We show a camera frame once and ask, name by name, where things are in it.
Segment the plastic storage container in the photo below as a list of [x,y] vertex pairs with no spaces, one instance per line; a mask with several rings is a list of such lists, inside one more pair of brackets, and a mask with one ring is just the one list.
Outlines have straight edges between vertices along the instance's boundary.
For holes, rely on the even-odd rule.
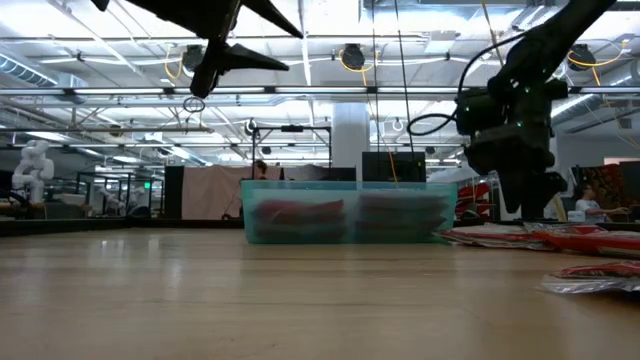
[[438,183],[243,181],[252,244],[442,242],[457,188]]

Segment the desk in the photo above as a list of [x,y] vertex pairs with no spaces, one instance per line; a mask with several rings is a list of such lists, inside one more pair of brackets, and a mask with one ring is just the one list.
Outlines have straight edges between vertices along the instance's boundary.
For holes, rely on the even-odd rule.
[[7,359],[640,359],[640,299],[560,296],[610,259],[440,245],[252,246],[241,230],[0,241]]

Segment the ceiling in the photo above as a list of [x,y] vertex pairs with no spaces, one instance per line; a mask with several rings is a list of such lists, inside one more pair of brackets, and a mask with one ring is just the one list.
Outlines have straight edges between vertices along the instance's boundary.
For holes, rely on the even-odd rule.
[[[393,1],[387,0],[378,2],[375,19],[372,19],[370,1],[273,0],[273,3],[296,27],[304,29],[306,40],[293,39],[250,10],[242,9],[238,24],[229,36],[229,43],[240,43],[274,57],[289,64],[290,70],[231,71],[222,77],[220,86],[245,89],[255,86],[359,87],[364,84],[404,87],[406,82],[408,87],[451,87],[457,85],[469,58],[491,44],[489,27],[478,1],[443,0],[430,2],[431,5],[427,6],[421,5],[417,0],[399,0],[399,22],[395,8],[390,7]],[[514,24],[526,29],[545,21],[559,9],[557,6],[527,7],[528,3],[535,1],[488,1],[491,25],[499,39],[514,35]],[[123,0],[112,0],[106,13],[100,12],[85,0],[60,4],[56,0],[3,1],[0,4],[0,54],[18,59],[50,78],[68,80],[68,74],[71,74],[77,79],[74,80],[75,85],[88,88],[189,86],[189,71],[180,66],[182,53],[187,45],[205,44],[194,34]],[[563,2],[558,2],[557,5],[563,5]],[[631,71],[630,63],[636,59],[640,50],[640,40],[634,35],[640,31],[639,14],[635,11],[608,12],[581,37],[580,43],[587,44],[598,61],[620,55],[617,61],[598,68],[603,85],[611,85],[620,74]],[[398,28],[402,34],[401,42]],[[621,49],[623,40],[626,41],[624,49]],[[362,73],[347,71],[339,60],[340,50],[350,43],[361,46],[370,65],[373,65],[374,54],[378,54],[376,66],[365,72],[364,78]],[[508,48],[503,49],[502,55],[507,50]],[[486,85],[487,80],[499,70],[497,54],[479,62],[472,69],[465,84]],[[574,72],[563,67],[558,70],[558,74],[562,73],[575,85],[595,85],[590,71]],[[616,85],[629,85],[632,80]],[[12,75],[0,73],[0,87],[28,88],[33,85]],[[450,114],[455,110],[452,96],[412,96],[410,101],[405,101],[401,95],[403,94],[380,96],[377,102],[374,96],[367,97],[366,94],[213,95],[207,99],[211,102],[207,109],[191,118],[184,111],[175,116],[182,109],[185,98],[182,95],[175,95],[171,99],[148,95],[119,96],[107,91],[105,94],[85,96],[79,104],[61,101],[53,96],[6,96],[0,97],[0,100],[5,101],[6,110],[4,116],[0,116],[0,124],[5,127],[68,128],[74,124],[75,119],[76,127],[107,128],[119,124],[129,128],[155,128],[155,132],[149,131],[148,135],[151,136],[160,133],[159,130],[162,129],[186,127],[188,119],[191,131],[163,131],[158,141],[168,144],[241,144],[250,139],[244,131],[249,119],[253,119],[259,126],[330,126],[333,104],[336,102],[369,101],[371,118],[380,121],[382,139],[388,144],[401,144],[409,141],[406,134],[407,117],[413,118],[429,112]],[[562,106],[571,100],[575,98],[559,102],[556,106]],[[593,104],[593,113],[590,113],[584,108],[580,109],[585,103],[587,101],[573,106],[565,105],[566,111],[560,117],[567,116],[568,113],[574,115],[571,119],[562,119],[556,126],[556,131],[572,136],[618,136],[623,131],[630,132],[625,136],[634,134],[633,127],[621,130],[616,121],[573,132],[594,119],[610,118],[615,109],[635,106],[633,99],[626,103],[616,101],[613,106],[600,101]],[[10,110],[14,105],[21,106],[21,110]],[[634,119],[636,114],[625,116]],[[427,130],[437,126],[440,121],[432,119],[420,127]],[[195,128],[198,127],[209,131],[197,132]],[[372,140],[375,140],[375,128],[372,129]],[[122,137],[113,137],[108,133],[67,134],[69,143],[95,144],[140,143],[144,139],[143,135],[133,136],[128,133]],[[432,136],[414,141],[460,144],[464,139],[457,135],[455,124],[449,124]],[[311,132],[274,132],[264,142],[317,145],[282,149],[274,147],[270,155],[262,155],[267,159],[322,162],[316,159],[328,157],[328,151],[318,135]],[[113,150],[109,148],[93,150],[100,155],[113,155]],[[199,159],[200,163],[226,164],[246,163],[243,158],[247,157],[249,150],[230,146],[224,148],[222,145],[184,148],[189,154],[187,162]],[[438,150],[434,156],[440,158],[457,152],[455,147],[442,147]],[[167,157],[159,154],[153,147],[118,151],[147,162],[167,161]],[[182,160],[173,153],[167,156],[168,159]]]

